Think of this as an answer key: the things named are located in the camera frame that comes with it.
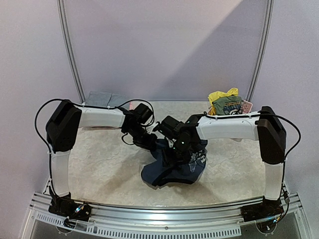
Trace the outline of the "navy printed t-shirt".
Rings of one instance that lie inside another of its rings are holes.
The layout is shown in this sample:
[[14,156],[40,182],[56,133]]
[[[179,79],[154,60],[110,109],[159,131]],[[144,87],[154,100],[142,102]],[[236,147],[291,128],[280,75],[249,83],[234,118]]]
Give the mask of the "navy printed t-shirt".
[[168,165],[164,160],[164,151],[169,149],[168,142],[166,139],[158,139],[156,150],[151,152],[155,161],[143,167],[142,180],[154,187],[162,187],[168,183],[195,183],[206,167],[207,144],[207,140],[199,143],[199,151],[191,154],[189,163]]

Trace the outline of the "grey-blue button shirt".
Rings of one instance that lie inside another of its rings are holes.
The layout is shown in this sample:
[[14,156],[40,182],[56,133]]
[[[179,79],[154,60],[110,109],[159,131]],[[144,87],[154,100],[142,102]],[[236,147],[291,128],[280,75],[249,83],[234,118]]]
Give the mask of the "grey-blue button shirt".
[[127,97],[119,94],[91,91],[86,100],[86,105],[101,106],[101,107],[115,107],[128,100]]

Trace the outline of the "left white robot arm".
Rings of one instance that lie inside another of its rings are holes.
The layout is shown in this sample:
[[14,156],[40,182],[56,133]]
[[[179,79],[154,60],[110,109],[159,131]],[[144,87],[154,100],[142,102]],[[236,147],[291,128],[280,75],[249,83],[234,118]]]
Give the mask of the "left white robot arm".
[[49,149],[49,193],[55,201],[55,208],[63,216],[74,212],[74,205],[65,197],[69,196],[68,165],[79,128],[110,127],[119,128],[133,138],[133,145],[154,151],[157,136],[147,132],[154,121],[152,106],[139,103],[134,109],[123,106],[99,107],[76,105],[69,100],[61,100],[46,124],[46,140]]

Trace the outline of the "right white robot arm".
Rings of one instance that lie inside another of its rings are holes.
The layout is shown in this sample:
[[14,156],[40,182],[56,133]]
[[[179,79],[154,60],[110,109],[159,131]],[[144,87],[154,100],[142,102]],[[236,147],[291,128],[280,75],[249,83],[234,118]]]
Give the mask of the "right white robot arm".
[[203,140],[219,138],[249,139],[259,142],[260,155],[265,164],[265,201],[258,205],[258,213],[268,217],[277,209],[284,174],[286,130],[271,107],[258,113],[213,117],[192,115],[186,122],[167,116],[161,130],[173,141],[178,158],[188,161],[188,152]]

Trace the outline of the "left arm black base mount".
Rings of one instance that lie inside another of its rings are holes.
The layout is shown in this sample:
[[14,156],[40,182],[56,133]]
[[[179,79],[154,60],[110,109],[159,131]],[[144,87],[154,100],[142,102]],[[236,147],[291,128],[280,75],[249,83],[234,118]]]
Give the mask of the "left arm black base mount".
[[70,220],[80,220],[88,222],[91,217],[92,207],[87,203],[77,203],[71,199],[71,194],[60,197],[49,191],[51,203],[48,211],[52,214],[69,218]]

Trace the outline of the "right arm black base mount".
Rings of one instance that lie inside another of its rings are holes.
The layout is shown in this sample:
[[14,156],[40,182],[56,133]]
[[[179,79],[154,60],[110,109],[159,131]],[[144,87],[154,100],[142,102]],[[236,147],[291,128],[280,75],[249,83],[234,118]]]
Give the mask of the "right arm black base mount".
[[284,210],[280,199],[272,201],[263,197],[261,203],[243,206],[240,209],[241,216],[244,222],[256,221],[259,232],[272,233],[289,210],[290,199],[287,194],[284,194],[284,200],[287,205],[286,210]]

